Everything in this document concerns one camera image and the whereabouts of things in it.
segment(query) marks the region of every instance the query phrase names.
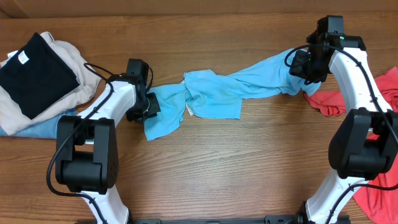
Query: wood grain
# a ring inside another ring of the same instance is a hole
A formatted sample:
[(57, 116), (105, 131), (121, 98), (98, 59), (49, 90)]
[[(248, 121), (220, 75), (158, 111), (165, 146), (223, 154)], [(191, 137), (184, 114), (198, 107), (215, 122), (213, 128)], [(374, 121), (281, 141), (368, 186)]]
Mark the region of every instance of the wood grain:
[[(374, 76), (397, 65), (396, 13), (344, 13), (345, 32), (363, 37)], [(304, 44), (324, 14), (140, 16), (0, 21), (0, 60), (34, 32), (76, 46), (114, 73), (128, 58), (155, 71), (154, 86), (210, 68), (227, 75)], [(98, 88), (97, 96), (104, 88)], [(322, 90), (337, 90), (332, 76)], [(302, 94), (245, 100), (240, 120), (184, 115), (174, 133), (147, 142), (142, 126), (117, 128), (123, 202), (135, 218), (245, 218), (295, 213), (329, 169), (328, 143), (344, 116), (326, 118)], [(55, 141), (2, 138), (0, 223), (73, 223), (92, 219), (81, 199), (50, 193), (45, 171)], [(57, 188), (66, 190), (56, 184)], [(352, 200), (343, 210), (369, 223)]]
[(396, 0), (1, 0), (12, 18), (396, 11)]
[(0, 19), (8, 19), (8, 16), (0, 10)]

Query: twisted blue towel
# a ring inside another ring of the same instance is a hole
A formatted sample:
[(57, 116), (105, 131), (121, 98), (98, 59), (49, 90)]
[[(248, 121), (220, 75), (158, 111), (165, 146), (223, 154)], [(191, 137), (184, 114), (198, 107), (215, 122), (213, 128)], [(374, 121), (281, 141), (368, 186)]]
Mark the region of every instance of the twisted blue towel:
[[(243, 99), (266, 98), (279, 93), (296, 95), (300, 90), (314, 94), (320, 83), (304, 85), (304, 80), (289, 75), (284, 59), (290, 50), (265, 59), (231, 75), (216, 75), (211, 70), (188, 72), (181, 84), (150, 90), (157, 96), (161, 112), (145, 121), (147, 140), (175, 131), (182, 121), (185, 104), (195, 116), (212, 119), (239, 119)], [(292, 62), (294, 54), (289, 57)]]

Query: crumpled fabric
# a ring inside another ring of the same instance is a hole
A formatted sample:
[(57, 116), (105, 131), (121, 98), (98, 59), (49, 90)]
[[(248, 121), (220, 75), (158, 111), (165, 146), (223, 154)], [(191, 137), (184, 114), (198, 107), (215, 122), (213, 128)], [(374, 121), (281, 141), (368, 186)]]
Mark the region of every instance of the crumpled fabric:
[[(212, 70), (188, 72), (183, 83), (151, 88), (160, 112), (144, 123), (147, 140), (175, 131), (187, 106), (191, 115), (208, 119), (240, 119), (243, 99), (266, 98), (280, 93), (296, 95), (300, 90), (314, 94), (320, 83), (305, 85), (304, 80), (289, 75), (284, 59), (290, 50), (265, 59), (249, 68), (227, 76)], [(294, 54), (288, 59), (292, 62)]]
[[(398, 68), (390, 69), (385, 75), (375, 79), (383, 98), (398, 112)], [(339, 91), (319, 91), (312, 96), (305, 95), (313, 108), (319, 109), (325, 116), (338, 116), (346, 112), (343, 95)], [(379, 174), (369, 184), (391, 187), (398, 183), (398, 162), (395, 159), (386, 174)], [(356, 203), (375, 223), (398, 223), (398, 190), (383, 191), (363, 187), (354, 194)]]
[(34, 119), (29, 119), (23, 115), (19, 105), (11, 99), (8, 92), (0, 87), (0, 126), (8, 135), (13, 135), (30, 125), (48, 120), (57, 116), (62, 111), (86, 103), (94, 96), (98, 83), (101, 81), (100, 77), (84, 67), (83, 64), (86, 60), (80, 55), (75, 46), (68, 42), (54, 40), (49, 32), (43, 32), (40, 36), (43, 37), (50, 48), (66, 65), (70, 67), (80, 85)]
[(64, 111), (46, 121), (32, 124), (29, 127), (25, 128), (23, 130), (20, 130), (17, 133), (12, 134), (10, 136), (0, 127), (0, 136), (56, 139), (57, 138), (58, 121), (64, 115), (76, 116), (77, 115), (76, 109), (74, 108), (74, 109)]

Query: clothing tag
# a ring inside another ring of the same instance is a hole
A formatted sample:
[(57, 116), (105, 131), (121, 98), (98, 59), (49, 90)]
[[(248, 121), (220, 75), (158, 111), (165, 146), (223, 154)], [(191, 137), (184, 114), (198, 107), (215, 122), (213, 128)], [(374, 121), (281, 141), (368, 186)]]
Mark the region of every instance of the clothing tag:
[(13, 51), (7, 54), (8, 58), (12, 58), (12, 56), (14, 56), (16, 53), (18, 53), (18, 51)]
[(23, 50), (19, 55), (18, 55), (18, 60), (20, 61), (21, 64), (25, 64), (27, 61), (29, 61), (29, 57), (26, 56), (25, 50)]
[(188, 103), (186, 103), (185, 106), (187, 107), (190, 116), (195, 115), (191, 107), (188, 106)]

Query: wooden table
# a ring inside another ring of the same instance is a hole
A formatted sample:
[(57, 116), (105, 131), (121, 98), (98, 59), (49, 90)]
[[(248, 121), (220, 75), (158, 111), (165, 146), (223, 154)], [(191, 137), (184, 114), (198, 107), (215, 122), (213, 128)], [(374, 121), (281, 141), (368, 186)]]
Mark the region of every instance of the wooden table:
[[(87, 61), (114, 73), (128, 58), (144, 59), (154, 86), (210, 68), (227, 75), (304, 44), (324, 14), (139, 16), (0, 20), (0, 59), (34, 32), (50, 31)], [(345, 32), (368, 47), (374, 76), (397, 65), (396, 13), (344, 13)], [(97, 96), (104, 88), (99, 86)], [(337, 90), (329, 76), (321, 90)], [(344, 116), (326, 118), (302, 94), (244, 100), (240, 120), (184, 114), (174, 133), (147, 142), (142, 126), (117, 128), (117, 187), (135, 218), (246, 218), (295, 213), (329, 169), (328, 144)], [(93, 218), (80, 198), (50, 193), (45, 171), (54, 140), (2, 138), (0, 223), (73, 223)], [(53, 182), (58, 189), (67, 190)], [(369, 222), (352, 200), (343, 210)]]

